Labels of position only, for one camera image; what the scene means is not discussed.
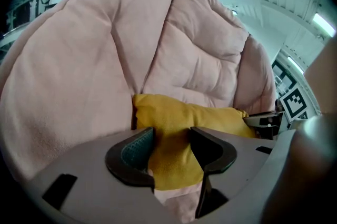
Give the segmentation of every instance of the yellow-green fabric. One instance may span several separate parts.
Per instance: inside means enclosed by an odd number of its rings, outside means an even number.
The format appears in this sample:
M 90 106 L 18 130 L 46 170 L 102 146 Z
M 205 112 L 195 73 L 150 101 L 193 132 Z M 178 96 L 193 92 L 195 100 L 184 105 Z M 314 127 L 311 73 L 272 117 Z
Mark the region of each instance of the yellow-green fabric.
M 133 105 L 137 129 L 155 128 L 155 147 L 148 168 L 153 172 L 157 190 L 184 188 L 202 180 L 203 170 L 187 136 L 190 127 L 256 138 L 255 132 L 243 121 L 248 114 L 234 108 L 207 108 L 152 94 L 134 95 Z

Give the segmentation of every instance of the yellow pillow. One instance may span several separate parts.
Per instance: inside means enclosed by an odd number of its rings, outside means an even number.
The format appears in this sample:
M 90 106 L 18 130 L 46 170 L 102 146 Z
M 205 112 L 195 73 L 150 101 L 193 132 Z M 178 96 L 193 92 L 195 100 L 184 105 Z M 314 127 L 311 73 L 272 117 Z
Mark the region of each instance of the yellow pillow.
M 242 119 L 248 114 L 234 108 L 206 108 L 152 94 L 134 95 L 133 105 L 137 109 L 137 129 L 155 128 L 155 147 L 148 169 L 153 172 L 157 190 L 179 189 L 202 181 L 203 170 L 187 136 L 190 127 L 255 138 L 254 131 Z

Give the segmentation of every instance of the ceiling light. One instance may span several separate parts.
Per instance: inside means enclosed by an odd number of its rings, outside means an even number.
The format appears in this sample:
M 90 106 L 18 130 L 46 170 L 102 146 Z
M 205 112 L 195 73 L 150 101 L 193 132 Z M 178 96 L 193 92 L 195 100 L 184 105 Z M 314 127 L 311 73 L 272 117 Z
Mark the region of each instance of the ceiling light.
M 320 25 L 331 37 L 336 33 L 336 30 L 318 13 L 315 14 L 313 21 Z
M 304 73 L 304 71 L 301 69 L 301 67 L 291 57 L 288 57 L 288 60 L 296 67 L 297 70 L 299 70 L 301 72 L 301 74 Z

